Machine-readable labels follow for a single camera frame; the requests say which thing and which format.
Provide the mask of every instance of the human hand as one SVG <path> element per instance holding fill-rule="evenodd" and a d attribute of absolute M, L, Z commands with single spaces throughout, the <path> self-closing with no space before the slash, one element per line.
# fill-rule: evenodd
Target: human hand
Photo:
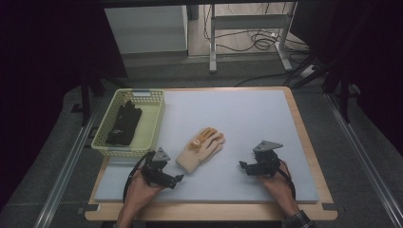
<path fill-rule="evenodd" d="M 281 161 L 279 168 L 291 178 L 287 164 L 284 161 Z M 293 198 L 291 187 L 279 172 L 276 172 L 270 178 L 267 176 L 257 176 L 257 178 L 273 199 L 276 200 L 287 218 L 299 212 L 299 207 Z"/>
<path fill-rule="evenodd" d="M 163 187 L 156 186 L 151 187 L 146 182 L 141 173 L 141 170 L 137 170 L 131 183 L 127 189 L 124 206 L 119 213 L 116 224 L 119 228 L 131 227 L 132 221 L 137 217 L 139 211 L 144 208 L 159 192 L 163 190 Z"/>
<path fill-rule="evenodd" d="M 201 163 L 209 161 L 217 152 L 222 150 L 225 138 L 215 128 L 206 127 L 196 137 L 189 141 L 176 162 L 187 173 L 192 173 Z"/>

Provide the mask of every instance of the wooden frame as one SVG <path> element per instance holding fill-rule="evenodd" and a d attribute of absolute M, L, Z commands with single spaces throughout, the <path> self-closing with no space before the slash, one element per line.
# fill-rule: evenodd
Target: wooden frame
<path fill-rule="evenodd" d="M 165 91 L 237 91 L 237 90 L 282 90 L 290 107 L 306 159 L 317 186 L 319 201 L 300 204 L 299 208 L 313 220 L 332 220 L 337 218 L 337 210 L 323 177 L 317 156 L 299 115 L 297 104 L 288 87 L 212 87 L 212 88 L 169 88 Z M 121 202 L 97 202 L 94 197 L 106 170 L 108 157 L 100 169 L 88 204 L 98 204 L 97 211 L 86 211 L 88 220 L 117 220 L 123 206 Z M 276 203 L 183 203 L 151 202 L 138 217 L 138 220 L 173 221 L 220 221 L 220 220 L 282 220 L 283 214 Z"/>

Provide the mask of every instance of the wrist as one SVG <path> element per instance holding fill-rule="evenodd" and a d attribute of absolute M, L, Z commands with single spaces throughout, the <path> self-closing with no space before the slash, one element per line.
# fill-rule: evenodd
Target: wrist
<path fill-rule="evenodd" d="M 302 210 L 292 217 L 286 218 L 282 224 L 284 227 L 316 227 Z"/>
<path fill-rule="evenodd" d="M 124 207 L 122 208 L 118 220 L 116 221 L 116 225 L 119 228 L 131 228 L 131 224 L 133 220 L 137 217 L 139 209 L 132 207 Z"/>
<path fill-rule="evenodd" d="M 176 163 L 186 170 L 188 174 L 193 173 L 200 165 L 200 161 L 192 153 L 192 151 L 184 150 L 176 159 Z"/>
<path fill-rule="evenodd" d="M 297 202 L 292 198 L 279 200 L 278 203 L 287 218 L 296 215 L 300 211 Z"/>

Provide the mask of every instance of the dark wall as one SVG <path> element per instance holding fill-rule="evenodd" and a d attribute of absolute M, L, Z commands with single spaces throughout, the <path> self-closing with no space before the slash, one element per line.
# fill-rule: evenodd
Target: dark wall
<path fill-rule="evenodd" d="M 403 1 L 378 1 L 352 49 L 358 103 L 403 155 Z"/>
<path fill-rule="evenodd" d="M 39 154 L 64 95 L 80 84 L 78 72 L 126 72 L 103 9 L 0 4 L 3 206 Z"/>
<path fill-rule="evenodd" d="M 362 1 L 298 2 L 290 32 L 305 42 L 322 64 L 329 64 L 345 43 L 360 12 Z"/>

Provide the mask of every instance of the black strap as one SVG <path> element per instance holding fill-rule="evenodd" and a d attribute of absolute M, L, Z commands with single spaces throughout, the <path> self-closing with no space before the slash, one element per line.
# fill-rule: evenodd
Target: black strap
<path fill-rule="evenodd" d="M 288 167 L 285 164 L 285 162 L 282 160 L 280 160 L 280 161 L 284 164 L 285 168 L 287 169 L 287 172 L 290 173 L 290 171 L 288 171 Z M 291 193 L 293 194 L 293 199 L 295 200 L 296 199 L 296 187 L 294 186 L 294 183 L 291 180 L 291 177 L 288 176 L 286 173 L 284 173 L 284 171 L 282 171 L 280 168 L 278 168 L 277 171 L 287 180 L 287 182 L 291 188 Z"/>
<path fill-rule="evenodd" d="M 143 161 L 147 156 L 149 156 L 149 155 L 150 155 L 150 153 L 148 152 L 148 153 L 146 153 L 142 158 L 140 158 L 140 160 L 137 161 L 136 165 L 134 165 L 134 168 L 133 168 L 133 169 L 131 170 L 131 172 L 129 173 L 129 175 L 128 175 L 128 177 L 127 177 L 127 181 L 126 181 L 126 183 L 125 183 L 124 197 L 123 197 L 124 203 L 125 203 L 125 197 L 126 197 L 126 195 L 127 195 L 128 186 L 130 186 L 131 179 L 133 178 L 134 173 L 136 173 L 136 171 L 139 169 L 140 164 L 142 163 L 142 161 Z"/>

